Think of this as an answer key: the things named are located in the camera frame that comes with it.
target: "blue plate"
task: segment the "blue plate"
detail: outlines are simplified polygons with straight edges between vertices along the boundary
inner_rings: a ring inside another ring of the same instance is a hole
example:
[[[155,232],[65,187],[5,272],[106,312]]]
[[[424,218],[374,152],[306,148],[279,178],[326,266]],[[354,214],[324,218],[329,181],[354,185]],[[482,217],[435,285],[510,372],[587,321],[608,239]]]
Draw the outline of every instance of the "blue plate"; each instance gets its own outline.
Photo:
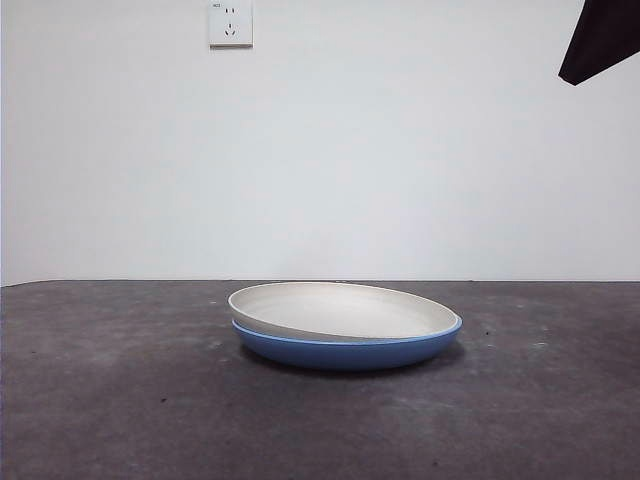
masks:
[[[254,332],[233,321],[247,348],[276,362],[321,370],[377,370],[420,362],[445,349],[462,326],[424,337],[357,342],[330,342],[284,338]]]

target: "wall socket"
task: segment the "wall socket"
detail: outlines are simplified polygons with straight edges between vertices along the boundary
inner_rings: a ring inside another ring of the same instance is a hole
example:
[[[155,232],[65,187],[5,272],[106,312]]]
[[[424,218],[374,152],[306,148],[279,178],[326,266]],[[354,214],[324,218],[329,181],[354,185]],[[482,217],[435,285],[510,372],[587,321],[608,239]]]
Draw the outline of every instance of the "wall socket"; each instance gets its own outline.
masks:
[[[253,1],[209,0],[209,47],[253,46]]]

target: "white bowl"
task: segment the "white bowl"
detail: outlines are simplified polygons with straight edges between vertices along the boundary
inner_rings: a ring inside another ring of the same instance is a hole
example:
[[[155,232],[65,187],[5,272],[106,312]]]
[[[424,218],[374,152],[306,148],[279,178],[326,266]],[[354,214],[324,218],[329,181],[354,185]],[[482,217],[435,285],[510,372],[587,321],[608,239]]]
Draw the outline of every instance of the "white bowl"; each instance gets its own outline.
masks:
[[[248,287],[229,297],[235,322],[276,337],[357,342],[437,336],[460,318],[432,300],[397,290],[332,282]]]

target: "black cloth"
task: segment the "black cloth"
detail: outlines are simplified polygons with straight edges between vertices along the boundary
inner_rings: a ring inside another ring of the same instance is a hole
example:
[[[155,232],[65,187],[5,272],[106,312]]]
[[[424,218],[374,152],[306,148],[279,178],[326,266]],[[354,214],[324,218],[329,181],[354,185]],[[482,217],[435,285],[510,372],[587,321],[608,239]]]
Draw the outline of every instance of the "black cloth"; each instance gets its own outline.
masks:
[[[586,0],[560,68],[577,85],[640,51],[640,0]]]

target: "plate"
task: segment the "plate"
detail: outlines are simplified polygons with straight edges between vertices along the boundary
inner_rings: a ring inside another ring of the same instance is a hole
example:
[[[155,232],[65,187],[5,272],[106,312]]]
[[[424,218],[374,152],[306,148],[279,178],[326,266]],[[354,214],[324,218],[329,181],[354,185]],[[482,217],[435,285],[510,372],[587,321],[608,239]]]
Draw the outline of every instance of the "plate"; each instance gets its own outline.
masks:
[[[229,297],[247,348],[298,367],[374,370],[409,365],[445,349],[462,327],[447,307],[367,285],[286,282]]]

